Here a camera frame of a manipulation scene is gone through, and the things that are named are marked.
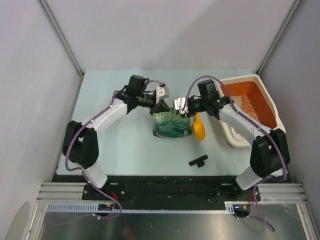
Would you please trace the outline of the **black bag clip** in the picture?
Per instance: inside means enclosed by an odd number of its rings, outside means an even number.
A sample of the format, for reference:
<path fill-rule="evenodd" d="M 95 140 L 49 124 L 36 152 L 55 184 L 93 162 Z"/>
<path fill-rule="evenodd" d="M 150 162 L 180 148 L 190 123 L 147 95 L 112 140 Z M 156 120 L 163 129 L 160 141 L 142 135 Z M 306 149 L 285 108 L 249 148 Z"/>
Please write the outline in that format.
<path fill-rule="evenodd" d="M 201 168 L 205 165 L 205 160 L 207 160 L 207 159 L 208 159 L 208 156 L 205 154 L 203 156 L 200 156 L 200 157 L 190 161 L 188 164 L 190 167 L 196 165 L 198 168 Z"/>

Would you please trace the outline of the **green litter bag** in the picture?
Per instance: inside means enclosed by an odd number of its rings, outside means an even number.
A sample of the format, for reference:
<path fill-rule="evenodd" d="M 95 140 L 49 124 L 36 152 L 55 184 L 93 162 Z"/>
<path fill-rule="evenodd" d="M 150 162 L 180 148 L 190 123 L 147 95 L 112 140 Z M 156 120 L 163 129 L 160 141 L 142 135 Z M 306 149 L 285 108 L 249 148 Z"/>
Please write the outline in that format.
<path fill-rule="evenodd" d="M 176 114 L 174 108 L 168 112 L 154 113 L 152 133 L 158 138 L 184 138 L 192 135 L 191 120 Z"/>

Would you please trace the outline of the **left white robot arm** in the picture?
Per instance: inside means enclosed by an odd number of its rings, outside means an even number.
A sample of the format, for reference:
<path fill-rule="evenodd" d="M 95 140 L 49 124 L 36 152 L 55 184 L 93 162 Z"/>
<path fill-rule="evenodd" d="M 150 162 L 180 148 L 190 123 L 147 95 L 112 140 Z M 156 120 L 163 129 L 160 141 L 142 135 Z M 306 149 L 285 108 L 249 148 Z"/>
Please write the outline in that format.
<path fill-rule="evenodd" d="M 81 171 L 94 185 L 93 194 L 100 200 L 110 196 L 111 188 L 106 184 L 108 177 L 99 163 L 99 134 L 137 107 L 148 108 L 151 115 L 170 111 L 165 102 L 169 97 L 166 84 L 157 81 L 155 90 L 148 91 L 151 83 L 149 78 L 132 75 L 127 85 L 113 92 L 108 106 L 87 120 L 72 120 L 67 124 L 62 145 L 65 168 L 69 172 Z"/>

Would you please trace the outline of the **orange plastic scoop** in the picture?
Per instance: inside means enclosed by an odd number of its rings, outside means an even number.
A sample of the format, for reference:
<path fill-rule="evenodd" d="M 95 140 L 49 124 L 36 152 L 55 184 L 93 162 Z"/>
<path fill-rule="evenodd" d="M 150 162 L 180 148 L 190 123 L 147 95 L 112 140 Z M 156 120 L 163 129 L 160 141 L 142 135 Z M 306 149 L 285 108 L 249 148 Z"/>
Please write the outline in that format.
<path fill-rule="evenodd" d="M 193 131 L 198 141 L 203 141 L 206 137 L 206 130 L 204 123 L 201 120 L 200 113 L 196 113 L 193 121 Z"/>

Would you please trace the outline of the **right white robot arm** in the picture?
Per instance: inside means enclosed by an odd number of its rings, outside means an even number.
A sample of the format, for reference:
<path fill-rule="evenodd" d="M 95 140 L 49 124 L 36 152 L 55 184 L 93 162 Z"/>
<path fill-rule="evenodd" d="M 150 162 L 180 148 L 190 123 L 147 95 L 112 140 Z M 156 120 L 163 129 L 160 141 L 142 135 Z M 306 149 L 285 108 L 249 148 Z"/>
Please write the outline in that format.
<path fill-rule="evenodd" d="M 249 188 L 262 183 L 278 170 L 282 170 L 283 175 L 277 179 L 286 180 L 291 159 L 285 132 L 280 128 L 271 129 L 247 115 L 236 106 L 229 91 L 220 96 L 218 86 L 226 86 L 218 78 L 200 76 L 192 85 L 198 86 L 200 97 L 195 99 L 187 95 L 179 109 L 181 116 L 192 117 L 206 112 L 233 127 L 251 146 L 249 167 L 235 178 L 236 185 L 230 188 L 231 196 L 242 201 L 248 196 Z"/>

